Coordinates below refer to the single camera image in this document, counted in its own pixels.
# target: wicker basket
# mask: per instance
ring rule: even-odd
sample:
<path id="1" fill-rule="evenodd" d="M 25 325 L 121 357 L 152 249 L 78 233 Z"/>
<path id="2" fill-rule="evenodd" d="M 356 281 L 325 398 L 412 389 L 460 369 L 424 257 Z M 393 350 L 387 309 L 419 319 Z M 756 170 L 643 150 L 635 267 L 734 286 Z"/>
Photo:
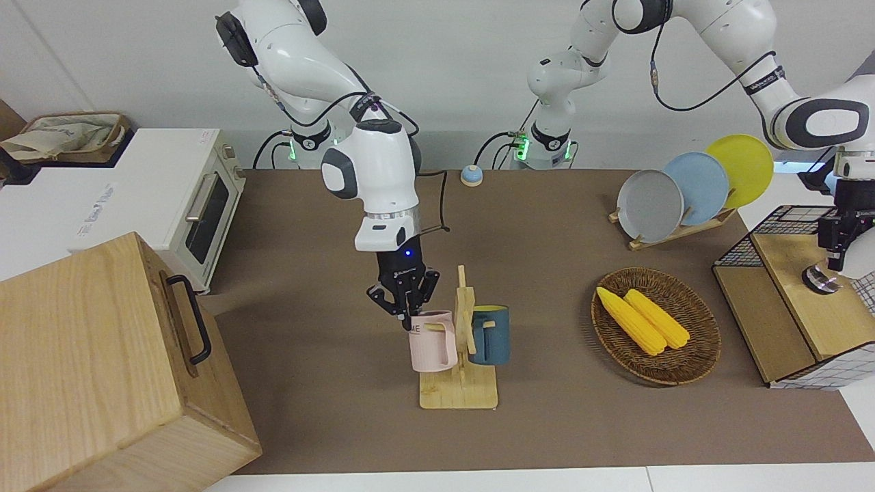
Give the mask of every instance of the wicker basket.
<path id="1" fill-rule="evenodd" d="M 708 375 L 720 357 L 720 332 L 708 306 L 686 284 L 657 270 L 626 268 L 602 278 L 599 287 L 624 296 L 638 289 L 689 331 L 689 342 L 647 355 L 613 320 L 598 294 L 591 303 L 592 324 L 608 354 L 621 366 L 650 382 L 675 386 Z"/>

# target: white wall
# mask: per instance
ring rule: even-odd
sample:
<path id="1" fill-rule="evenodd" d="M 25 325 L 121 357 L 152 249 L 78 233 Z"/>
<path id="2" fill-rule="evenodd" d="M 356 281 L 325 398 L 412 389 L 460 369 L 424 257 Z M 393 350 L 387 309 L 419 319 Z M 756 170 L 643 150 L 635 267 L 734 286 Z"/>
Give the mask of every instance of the white wall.
<path id="1" fill-rule="evenodd" d="M 872 0 L 773 0 L 775 48 L 803 95 L 854 72 L 875 47 Z M 214 33 L 235 0 L 0 0 L 0 99 L 25 119 L 117 109 L 143 127 L 221 127 L 241 155 L 284 125 Z M 323 42 L 415 117 L 427 167 L 460 167 L 483 139 L 519 125 L 534 97 L 529 64 L 568 45 L 578 0 L 323 0 Z M 577 165 L 649 167 L 728 133 L 760 134 L 735 87 L 690 114 L 658 106 L 648 81 L 654 34 L 620 37 L 609 79 L 578 91 Z M 663 35 L 661 93 L 698 102 L 730 78 L 682 20 Z"/>

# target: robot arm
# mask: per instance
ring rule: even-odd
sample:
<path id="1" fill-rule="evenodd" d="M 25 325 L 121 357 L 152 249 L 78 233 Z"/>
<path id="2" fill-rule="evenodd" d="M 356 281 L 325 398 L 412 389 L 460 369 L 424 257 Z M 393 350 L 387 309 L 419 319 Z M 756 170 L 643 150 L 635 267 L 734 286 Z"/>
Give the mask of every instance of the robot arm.
<path id="1" fill-rule="evenodd" d="M 241 0 L 216 28 L 232 58 L 253 69 L 257 85 L 287 115 L 287 105 L 300 114 L 336 103 L 355 121 L 350 136 L 325 151 L 323 181 L 338 198 L 362 201 L 355 248 L 376 253 L 380 269 L 380 283 L 367 295 L 410 330 L 410 316 L 429 301 L 439 277 L 426 269 L 419 241 L 418 149 L 380 97 L 317 40 L 325 25 L 319 0 Z"/>
<path id="2" fill-rule="evenodd" d="M 844 252 L 872 227 L 875 215 L 875 74 L 858 75 L 817 97 L 796 94 L 773 51 L 776 18 L 767 0 L 584 0 L 571 48 L 540 61 L 528 73 L 528 85 L 540 103 L 528 130 L 525 164 L 549 169 L 559 162 L 574 117 L 569 93 L 607 75 L 608 49 L 617 35 L 662 28 L 671 18 L 685 18 L 736 75 L 772 146 L 837 147 L 838 214 L 821 219 L 818 237 L 829 268 L 841 271 Z M 659 99 L 655 63 L 651 81 Z M 816 284 L 813 272 L 807 273 Z"/>

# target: white toaster oven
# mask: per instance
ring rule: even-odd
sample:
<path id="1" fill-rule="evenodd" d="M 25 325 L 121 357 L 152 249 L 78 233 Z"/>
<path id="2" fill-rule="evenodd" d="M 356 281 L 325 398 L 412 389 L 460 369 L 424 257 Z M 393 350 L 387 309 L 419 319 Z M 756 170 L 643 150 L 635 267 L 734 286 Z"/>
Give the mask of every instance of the white toaster oven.
<path id="1" fill-rule="evenodd" d="M 111 171 L 67 250 L 136 231 L 174 273 L 208 291 L 246 182 L 222 132 L 139 130 Z"/>

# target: oven handle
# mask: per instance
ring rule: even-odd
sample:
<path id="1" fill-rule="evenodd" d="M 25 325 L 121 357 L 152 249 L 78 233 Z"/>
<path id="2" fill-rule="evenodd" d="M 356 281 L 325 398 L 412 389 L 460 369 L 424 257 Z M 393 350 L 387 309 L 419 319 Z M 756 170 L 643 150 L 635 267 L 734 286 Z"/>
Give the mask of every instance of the oven handle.
<path id="1" fill-rule="evenodd" d="M 188 213 L 185 214 L 186 222 L 200 222 L 204 220 L 204 213 L 207 210 L 207 204 L 210 202 L 210 196 L 213 194 L 213 189 L 216 188 L 216 182 L 219 180 L 219 174 L 214 172 L 208 174 L 200 181 L 198 193 L 194 195 L 192 206 L 189 207 Z"/>
<path id="2" fill-rule="evenodd" d="M 213 344 L 210 342 L 210 335 L 207 333 L 207 325 L 204 324 L 204 318 L 200 315 L 200 307 L 198 306 L 198 300 L 194 296 L 194 289 L 192 288 L 192 283 L 188 281 L 188 278 L 185 275 L 174 275 L 172 277 L 167 278 L 168 285 L 174 285 L 182 282 L 182 285 L 185 286 L 185 293 L 188 295 L 188 302 L 192 305 L 192 312 L 194 313 L 194 321 L 198 324 L 198 332 L 200 332 L 200 340 L 204 344 L 204 348 L 198 353 L 192 356 L 188 361 L 192 363 L 193 366 L 200 364 L 205 361 L 207 357 L 210 356 L 210 353 L 213 352 Z"/>

